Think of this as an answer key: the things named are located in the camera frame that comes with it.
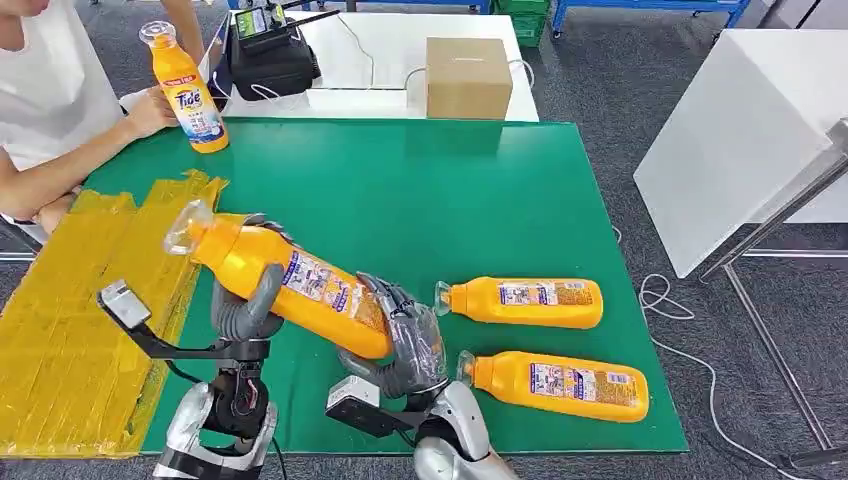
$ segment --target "gray robot glove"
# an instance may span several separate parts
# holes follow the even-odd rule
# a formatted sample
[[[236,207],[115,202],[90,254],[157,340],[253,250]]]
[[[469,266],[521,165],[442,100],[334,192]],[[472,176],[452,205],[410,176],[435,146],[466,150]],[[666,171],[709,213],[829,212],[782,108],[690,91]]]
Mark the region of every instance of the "gray robot glove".
[[[244,225],[257,226],[273,230],[288,243],[294,245],[291,236],[276,222],[265,219],[265,215],[248,215]],[[224,288],[218,279],[212,285],[212,327],[218,334],[233,341],[246,341],[252,338],[268,338],[283,326],[283,318],[271,313],[271,305],[283,284],[285,268],[272,263],[265,266],[259,284],[250,299],[244,300]]]
[[[374,294],[392,337],[394,360],[384,366],[339,349],[339,360],[351,373],[379,386],[389,398],[420,393],[448,381],[445,349],[433,309],[403,288],[367,273],[357,278]]]

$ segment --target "person's hand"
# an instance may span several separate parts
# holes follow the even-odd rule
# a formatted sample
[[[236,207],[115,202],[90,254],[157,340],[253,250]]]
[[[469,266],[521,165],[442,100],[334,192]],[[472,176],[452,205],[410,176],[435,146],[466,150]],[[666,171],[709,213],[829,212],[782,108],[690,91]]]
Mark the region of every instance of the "person's hand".
[[[146,138],[163,128],[179,125],[161,88],[151,87],[146,93],[133,105],[125,119],[135,139]]]

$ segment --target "person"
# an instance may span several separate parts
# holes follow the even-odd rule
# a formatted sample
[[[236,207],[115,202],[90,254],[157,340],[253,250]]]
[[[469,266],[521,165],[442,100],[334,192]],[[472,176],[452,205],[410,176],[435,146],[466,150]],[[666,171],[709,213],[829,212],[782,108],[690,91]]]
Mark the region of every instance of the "person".
[[[161,2],[199,62],[203,40],[191,0]],[[177,125],[158,87],[134,98],[124,115],[74,0],[0,0],[4,219],[44,243],[91,172],[135,140]]]

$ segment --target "clear bottle cap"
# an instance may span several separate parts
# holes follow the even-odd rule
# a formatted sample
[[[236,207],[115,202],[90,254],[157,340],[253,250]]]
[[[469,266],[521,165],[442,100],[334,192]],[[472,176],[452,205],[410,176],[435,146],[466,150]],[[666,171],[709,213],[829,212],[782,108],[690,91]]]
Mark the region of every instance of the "clear bottle cap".
[[[150,48],[172,47],[177,44],[177,29],[168,22],[157,20],[145,23],[138,31],[138,38]]]
[[[165,252],[171,255],[190,254],[214,220],[215,214],[206,202],[200,199],[188,202],[165,234]]]
[[[436,282],[433,305],[433,311],[440,317],[450,312],[450,285],[442,281]]]
[[[456,379],[469,387],[474,383],[474,355],[468,350],[459,352],[456,361]]]

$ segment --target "white table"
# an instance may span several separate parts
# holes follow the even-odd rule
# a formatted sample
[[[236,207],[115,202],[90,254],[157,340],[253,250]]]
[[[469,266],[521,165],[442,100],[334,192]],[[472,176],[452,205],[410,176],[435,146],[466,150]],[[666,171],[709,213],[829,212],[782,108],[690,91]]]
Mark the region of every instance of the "white table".
[[[313,12],[287,11],[299,20]],[[223,111],[228,116],[331,117],[331,118],[424,118],[423,72],[409,82],[407,74],[425,64],[427,37],[499,38],[508,60],[521,59],[509,17],[501,15],[419,15],[402,13],[341,13],[371,62],[356,45],[339,18],[327,18],[301,28],[318,57],[322,76],[313,88],[273,102],[247,102],[237,92]],[[538,122],[536,104],[521,63],[510,65],[512,97],[506,120]]]
[[[633,178],[678,277],[840,157],[848,31],[725,30]],[[848,223],[848,177],[789,222]]]

